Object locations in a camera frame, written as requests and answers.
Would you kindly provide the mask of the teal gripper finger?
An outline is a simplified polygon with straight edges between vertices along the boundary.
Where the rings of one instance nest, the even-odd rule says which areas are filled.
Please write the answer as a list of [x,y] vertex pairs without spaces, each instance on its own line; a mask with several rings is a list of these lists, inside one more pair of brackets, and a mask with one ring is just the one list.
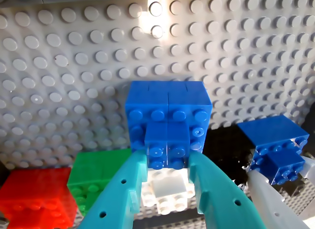
[[264,229],[252,201],[209,158],[190,154],[189,181],[194,184],[197,211],[208,229]]
[[137,150],[98,196],[79,229],[131,229],[140,212],[142,183],[147,181],[147,155]]

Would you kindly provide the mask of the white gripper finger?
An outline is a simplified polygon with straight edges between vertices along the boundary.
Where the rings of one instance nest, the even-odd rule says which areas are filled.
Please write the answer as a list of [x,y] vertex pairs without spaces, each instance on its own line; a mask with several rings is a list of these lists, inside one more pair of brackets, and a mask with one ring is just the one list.
[[315,160],[304,156],[302,156],[302,158],[305,160],[305,163],[299,174],[303,178],[307,178],[309,181],[315,182]]
[[308,226],[284,203],[269,180],[256,170],[248,172],[252,201],[268,229],[307,229]]

